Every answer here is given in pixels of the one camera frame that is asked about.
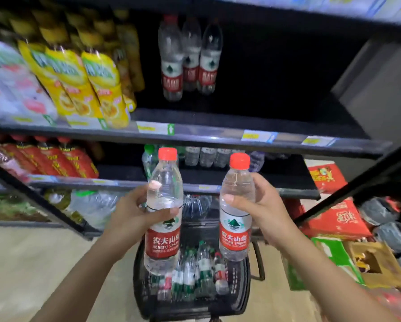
shelf upright post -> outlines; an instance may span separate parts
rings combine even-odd
[[[338,189],[332,195],[321,201],[315,207],[306,211],[303,215],[294,219],[297,226],[315,218],[332,206],[342,202],[346,198],[355,195],[364,188],[387,181],[390,175],[401,168],[401,146],[396,150],[382,156],[372,167],[358,175],[347,185]]]
[[[46,199],[39,195],[36,191],[22,183],[5,169],[0,167],[0,184],[9,192],[14,193],[28,201],[30,204],[45,212],[50,220],[62,224],[64,227],[72,230],[81,237],[90,240],[83,233],[83,227],[77,225],[69,217],[65,216],[54,205],[50,204]]]

red bottle cap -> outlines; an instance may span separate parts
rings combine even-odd
[[[64,136],[58,136],[58,140],[59,140],[59,142],[62,142],[62,143],[70,143],[71,142],[70,138],[67,138]]]
[[[27,136],[19,136],[17,134],[12,134],[12,135],[10,135],[10,137],[12,137],[16,141],[22,141],[22,142],[27,141]]]
[[[161,161],[176,161],[178,153],[175,148],[163,147],[159,149],[159,159]]]
[[[47,142],[48,138],[45,136],[34,136],[34,139],[39,142]]]
[[[163,21],[165,21],[166,23],[178,23],[178,16],[163,15]]]
[[[234,169],[248,169],[250,167],[250,156],[243,152],[236,152],[230,156],[229,165]]]

fingernail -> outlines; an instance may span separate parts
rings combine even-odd
[[[233,195],[223,195],[223,199],[224,199],[228,204],[232,204],[233,199],[235,199],[235,196],[233,196]]]
[[[171,208],[171,215],[176,216],[178,215],[178,208]]]

tiled floor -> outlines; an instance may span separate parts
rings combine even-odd
[[[64,229],[0,227],[0,322],[28,322],[92,242]],[[291,292],[280,254],[260,244],[266,280],[253,280],[245,314],[223,322],[315,322],[309,292]],[[89,322],[142,321],[133,297],[132,270],[137,246],[107,277]],[[251,271],[257,274],[254,251]]]

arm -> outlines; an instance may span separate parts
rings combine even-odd
[[[261,226],[264,238],[294,265],[306,287],[332,322],[397,322],[342,269],[339,269],[294,224],[276,189],[261,175],[252,173],[256,203],[224,195],[233,207],[248,212]]]
[[[83,322],[87,320],[103,282],[114,263],[138,242],[148,227],[169,220],[177,208],[144,213],[148,185],[136,188],[117,203],[102,236],[77,262],[31,322]]]

